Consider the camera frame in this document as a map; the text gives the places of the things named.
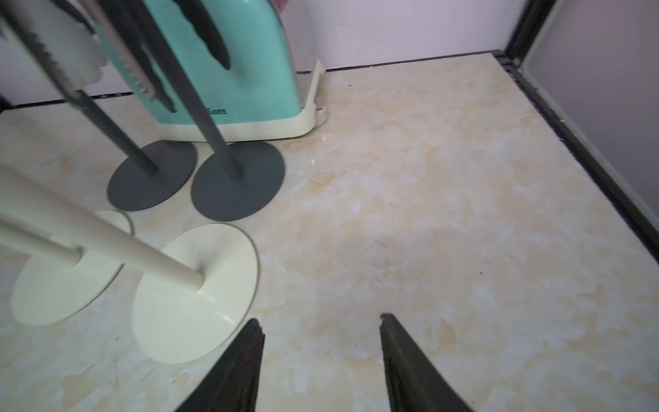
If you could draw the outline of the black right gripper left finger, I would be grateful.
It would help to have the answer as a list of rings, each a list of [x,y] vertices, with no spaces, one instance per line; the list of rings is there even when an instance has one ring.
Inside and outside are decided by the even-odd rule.
[[[254,411],[265,335],[250,319],[177,411]]]

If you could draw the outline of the grey utensil rack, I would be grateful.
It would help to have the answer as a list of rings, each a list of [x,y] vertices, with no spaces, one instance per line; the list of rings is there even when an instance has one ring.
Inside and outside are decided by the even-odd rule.
[[[147,48],[214,150],[192,182],[195,208],[214,221],[238,221],[259,212],[281,189],[285,176],[281,152],[267,142],[228,145],[145,3],[131,1],[128,8]]]

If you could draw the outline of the grey utensil rack stand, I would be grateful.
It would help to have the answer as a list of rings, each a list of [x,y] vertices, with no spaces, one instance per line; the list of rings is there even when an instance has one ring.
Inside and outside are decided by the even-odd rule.
[[[111,176],[107,197],[122,211],[153,208],[176,194],[197,166],[197,150],[190,142],[159,140],[138,147],[94,101],[81,90],[56,80],[56,88],[126,155]]]

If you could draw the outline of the cream utensil rack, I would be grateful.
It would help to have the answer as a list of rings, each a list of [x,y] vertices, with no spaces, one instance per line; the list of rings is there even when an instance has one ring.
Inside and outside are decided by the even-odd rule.
[[[1,245],[31,256],[11,296],[14,318],[30,326],[56,324],[80,312],[124,266],[62,236],[46,239],[6,221]]]
[[[1,211],[142,271],[132,329],[157,362],[191,362],[220,346],[240,327],[256,293],[256,248],[225,223],[193,228],[158,251],[7,167],[1,168]]]

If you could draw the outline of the long steel tongs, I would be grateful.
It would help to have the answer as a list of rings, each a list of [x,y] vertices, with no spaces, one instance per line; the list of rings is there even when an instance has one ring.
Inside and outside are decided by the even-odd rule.
[[[82,92],[73,87],[71,80],[53,60],[39,36],[32,31],[32,24],[22,8],[14,1],[2,1],[1,17],[60,94],[67,101],[80,101]]]

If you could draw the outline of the black nylon tongs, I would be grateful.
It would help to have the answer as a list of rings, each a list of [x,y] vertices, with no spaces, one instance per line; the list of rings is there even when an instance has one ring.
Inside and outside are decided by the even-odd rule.
[[[192,24],[197,36],[206,44],[209,53],[225,70],[231,70],[228,48],[204,3],[200,0],[174,0],[174,2],[185,19]]]

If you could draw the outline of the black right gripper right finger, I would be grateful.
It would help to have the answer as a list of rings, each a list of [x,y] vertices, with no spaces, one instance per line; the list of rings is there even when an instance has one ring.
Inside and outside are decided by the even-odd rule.
[[[392,411],[470,411],[391,313],[380,315],[384,378]]]

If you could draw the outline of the steel tongs white tips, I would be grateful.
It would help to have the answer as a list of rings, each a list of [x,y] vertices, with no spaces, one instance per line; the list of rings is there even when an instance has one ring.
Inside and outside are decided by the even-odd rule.
[[[72,89],[80,90],[101,81],[108,65],[94,36],[91,23],[69,1],[3,1],[1,3],[1,38],[13,60],[41,82],[51,83],[39,61],[15,31],[14,22],[27,25],[37,45],[66,76]]]

